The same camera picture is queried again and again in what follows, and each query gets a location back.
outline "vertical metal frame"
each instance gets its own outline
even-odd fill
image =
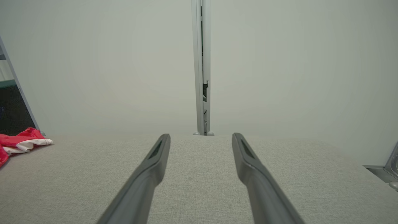
[[[4,46],[4,43],[3,43],[3,40],[1,39],[1,36],[0,36],[0,46],[1,46],[2,50],[3,50],[4,56],[6,57],[6,60],[8,62],[8,66],[10,67],[12,76],[14,77],[14,80],[15,80],[17,86],[18,86],[18,89],[19,89],[20,94],[22,96],[23,102],[25,103],[25,106],[26,106],[26,108],[27,108],[27,110],[29,112],[29,115],[32,118],[33,124],[35,125],[35,128],[37,130],[40,130],[39,125],[37,124],[37,121],[36,121],[35,117],[33,116],[32,110],[30,109],[30,106],[29,106],[29,104],[28,104],[28,102],[26,100],[25,94],[23,93],[23,90],[22,90],[20,82],[18,81],[17,75],[15,74],[14,67],[11,64],[10,57],[8,56],[7,50],[6,50],[5,46]]]
[[[207,135],[214,135],[210,126],[211,115],[211,81],[210,81],[210,2],[211,0],[202,0],[202,18],[203,18],[203,83],[208,83],[206,94],[206,132]]]
[[[193,60],[195,67],[196,115],[197,132],[205,134],[203,117],[203,66],[202,66],[202,27],[201,27],[201,0],[191,0],[192,4],[192,31],[193,31]]]

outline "red and white cloth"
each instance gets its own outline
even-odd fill
[[[27,128],[17,136],[0,134],[0,167],[6,163],[12,153],[25,153],[33,149],[34,145],[52,144],[51,139],[46,139],[39,130]]]

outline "red cloth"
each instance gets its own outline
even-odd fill
[[[16,147],[18,143],[32,139],[45,139],[39,130],[27,128],[25,131],[16,136],[8,136],[0,134],[0,167],[8,160],[8,154],[4,151],[3,146]]]

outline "white wall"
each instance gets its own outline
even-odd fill
[[[190,1],[4,0],[0,36],[47,135],[197,129]]]
[[[14,79],[14,77],[12,76],[12,72],[7,60],[0,60],[0,81],[7,81],[12,79]]]
[[[398,1],[211,7],[216,135],[312,138],[363,165],[386,163],[398,141]]]

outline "gray fabric surface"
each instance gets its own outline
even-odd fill
[[[95,223],[158,136],[49,136],[0,169],[2,223]],[[148,223],[253,223],[231,136],[171,136]],[[398,223],[398,193],[334,147],[246,136],[308,224]]]

